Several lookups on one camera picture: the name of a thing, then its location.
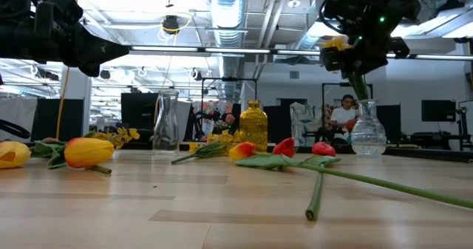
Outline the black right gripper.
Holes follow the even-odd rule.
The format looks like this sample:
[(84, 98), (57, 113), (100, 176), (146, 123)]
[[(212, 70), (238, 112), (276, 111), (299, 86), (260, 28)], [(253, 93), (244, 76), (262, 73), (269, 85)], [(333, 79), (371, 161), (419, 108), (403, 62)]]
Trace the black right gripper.
[(360, 77), (363, 74), (387, 65), (387, 54), (395, 59), (406, 58), (410, 49), (401, 37), (391, 37), (385, 44), (364, 42), (361, 36), (336, 36), (323, 44), (320, 61), (328, 71), (341, 71), (343, 79)]

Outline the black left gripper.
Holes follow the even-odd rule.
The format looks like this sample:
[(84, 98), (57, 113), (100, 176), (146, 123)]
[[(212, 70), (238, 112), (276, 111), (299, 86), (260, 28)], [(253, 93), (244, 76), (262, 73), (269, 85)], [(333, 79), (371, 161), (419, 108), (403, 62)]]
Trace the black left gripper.
[(90, 34), (79, 20), (84, 12), (76, 0), (38, 4), (33, 27), (33, 60), (61, 61), (98, 77), (101, 64), (129, 54), (129, 47)]

